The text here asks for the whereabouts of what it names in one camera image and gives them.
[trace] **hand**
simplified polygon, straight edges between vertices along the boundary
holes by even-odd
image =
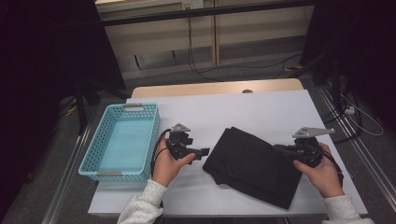
[[[323,143],[319,143],[319,146],[323,150],[331,153],[329,146]],[[345,194],[338,179],[335,165],[326,157],[323,157],[322,162],[315,168],[311,168],[299,161],[294,161],[293,163],[297,170],[309,177],[309,180],[314,187],[319,190],[323,198],[331,198]]]
[[[160,153],[160,151],[164,148],[166,148],[166,141],[163,137],[157,147],[156,155],[158,155],[158,153]],[[155,161],[152,180],[165,187],[168,187],[171,181],[177,176],[181,167],[193,161],[194,157],[195,154],[191,153],[177,161],[172,157],[169,149],[165,149],[158,155],[158,158]]]

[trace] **black cloth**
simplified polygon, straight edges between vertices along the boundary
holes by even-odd
[[[253,198],[289,209],[301,172],[293,159],[272,145],[235,127],[226,129],[204,164],[216,184],[226,184]]]

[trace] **white table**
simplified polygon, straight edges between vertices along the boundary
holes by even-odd
[[[307,91],[274,91],[249,94],[217,94],[129,99],[128,103],[156,102],[160,132],[182,123],[191,128],[191,147],[213,149],[225,128],[236,127],[270,144],[293,144],[293,133],[301,127],[324,128]],[[344,171],[344,191],[352,197],[360,214],[367,210],[329,135],[318,137],[330,146]],[[184,167],[169,186],[164,203],[165,217],[292,217],[325,214],[318,191],[303,175],[290,209],[285,210],[218,186],[202,170],[205,158]],[[90,214],[117,216],[134,193],[145,184],[101,182],[92,199]]]

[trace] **black cable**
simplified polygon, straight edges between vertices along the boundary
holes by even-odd
[[[168,149],[168,147],[165,147],[165,148],[161,149],[161,150],[157,153],[157,156],[155,157],[154,162],[158,159],[158,156],[160,156],[160,154],[161,154],[164,150],[166,150],[166,149]]]
[[[356,98],[355,92],[351,91],[351,93],[352,93],[353,100],[354,100],[354,103],[355,103],[356,107],[359,107],[358,100]],[[347,138],[344,138],[344,139],[341,139],[341,140],[333,141],[335,144],[344,143],[346,141],[352,140],[352,139],[358,137],[361,134],[361,128],[363,127],[363,123],[362,123],[362,119],[361,119],[361,112],[359,110],[356,111],[355,112],[355,116],[356,116],[356,118],[358,120],[359,126],[361,126],[361,127],[359,127],[357,131],[353,130],[355,134],[352,134],[351,136],[349,136]]]
[[[264,66],[245,66],[245,65],[230,65],[230,66],[219,66],[219,67],[214,67],[214,68],[209,68],[205,71],[199,71],[196,67],[195,67],[195,62],[194,62],[194,58],[193,58],[193,53],[192,53],[192,28],[191,28],[191,18],[188,18],[188,22],[189,22],[189,66],[191,71],[195,72],[196,74],[198,74],[200,77],[202,78],[206,78],[206,79],[210,79],[210,80],[215,80],[215,81],[219,81],[219,82],[223,82],[224,80],[220,80],[217,78],[213,78],[213,77],[204,77],[202,75],[202,73],[207,73],[216,69],[222,69],[222,68],[252,68],[252,69],[258,69],[258,68],[267,68],[267,67],[273,67],[273,66],[277,66],[282,64],[282,69],[280,70],[279,74],[277,74],[275,77],[273,78],[277,78],[279,77],[282,73],[283,73],[283,69],[285,68],[285,63],[296,57],[296,56],[300,56],[302,55],[301,53],[298,54],[294,54],[292,56],[289,56],[288,58],[286,58],[285,60],[282,60],[279,63],[274,63],[274,64],[269,64],[269,65],[264,65]]]
[[[213,78],[213,77],[204,77],[195,67],[195,62],[194,62],[194,57],[192,54],[192,38],[191,38],[191,33],[192,33],[192,29],[191,29],[191,18],[188,18],[188,22],[189,22],[189,66],[190,69],[195,72],[196,74],[198,74],[198,76],[205,78],[205,79],[209,79],[209,80],[214,80],[214,81],[219,81],[219,82],[223,82],[223,80],[217,79],[217,78]]]
[[[76,99],[76,97],[74,96],[74,97],[70,97],[70,99],[66,102],[66,103],[64,103],[64,104],[62,104],[62,105],[59,105],[59,110],[63,110],[65,107],[67,107],[70,103],[72,103],[72,101],[74,101]]]
[[[322,120],[326,119],[326,118],[329,117],[335,110],[336,110],[336,109],[333,109],[332,111],[330,111],[330,112],[328,112],[328,113],[326,113],[326,114],[320,116],[320,118],[321,118]]]
[[[290,59],[292,59],[292,58],[294,58],[294,57],[296,57],[296,56],[299,56],[299,55],[301,55],[301,54],[294,54],[294,55],[290,56],[289,58],[283,60],[283,62],[282,62],[282,69],[280,70],[280,72],[279,72],[275,77],[273,77],[273,79],[276,79],[276,78],[278,78],[280,75],[282,75],[283,69],[285,69],[285,63],[286,63],[288,60],[290,60]]]
[[[343,117],[345,115],[346,109],[347,109],[347,106],[344,104],[344,107],[341,109],[341,111],[339,111],[339,113],[336,117],[329,119],[329,120],[323,120],[323,123],[325,124],[325,123],[329,123],[329,122],[335,121],[337,119],[340,119],[341,117]]]
[[[309,147],[309,148],[311,148],[312,150],[315,150],[316,152],[318,152],[320,155],[326,157],[329,161],[331,161],[331,162],[334,164],[335,169],[337,170],[338,174],[343,173],[342,170],[341,170],[341,168],[340,168],[340,166],[339,166],[338,163],[335,161],[335,158],[332,156],[332,154],[331,154],[330,152],[325,151],[325,150],[323,150],[323,149],[318,149],[318,148],[315,148],[315,147],[307,146],[307,145],[304,145],[304,147]]]
[[[160,134],[160,137],[158,138],[158,140],[157,140],[157,142],[155,143],[155,147],[154,147],[154,151],[152,152],[152,155],[151,155],[151,164],[150,164],[150,166],[151,166],[151,176],[153,176],[153,174],[154,174],[154,166],[155,166],[155,161],[156,161],[156,157],[155,157],[155,154],[156,154],[156,152],[157,152],[157,147],[158,147],[158,145],[160,144],[160,142],[161,142],[161,139],[163,139],[163,136],[166,134],[166,133],[169,133],[171,130],[170,129],[166,129],[165,131],[163,131],[161,134]]]

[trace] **metal rail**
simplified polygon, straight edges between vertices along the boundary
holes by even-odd
[[[173,12],[164,12],[149,14],[143,16],[132,16],[132,17],[118,17],[102,19],[104,26],[115,26],[131,23],[140,23],[148,21],[168,21],[183,18],[203,17],[203,16],[214,16],[231,13],[249,12],[249,11],[263,11],[271,9],[281,9],[288,7],[306,7],[313,6],[318,0],[284,0],[275,2],[266,2],[249,5],[238,5],[228,7],[206,7],[192,10],[180,10]]]
[[[319,89],[323,101],[329,107],[331,111],[333,111],[333,115],[335,118],[338,117],[338,112],[334,109],[332,105],[332,95],[328,91],[324,91]],[[345,117],[340,117],[337,119],[338,124],[343,130],[346,137],[354,136],[356,133],[352,128],[351,123]],[[373,177],[376,184],[381,189],[385,198],[388,200],[390,206],[393,208],[393,211],[396,212],[396,188],[393,183],[389,180],[388,176],[384,173],[378,163],[375,161],[373,155],[370,153],[369,149],[364,145],[359,137],[349,140],[355,149],[356,153],[361,158],[361,161],[366,166],[370,175]]]
[[[92,117],[96,116],[97,109],[92,113]],[[61,182],[56,189],[54,196],[49,204],[49,208],[47,209],[46,214],[44,215],[43,221],[41,224],[54,224],[58,219],[59,213],[61,212],[61,208],[64,205],[64,199],[66,198],[67,192],[69,190],[69,186],[72,182],[73,175],[76,173],[78,169],[79,158],[82,155],[82,149],[86,145],[88,136],[92,131],[93,119],[90,119],[88,122],[87,128],[84,130],[82,135],[80,135],[77,139],[75,147],[73,148],[72,155],[70,157],[69,162],[64,169],[64,174],[62,176]]]

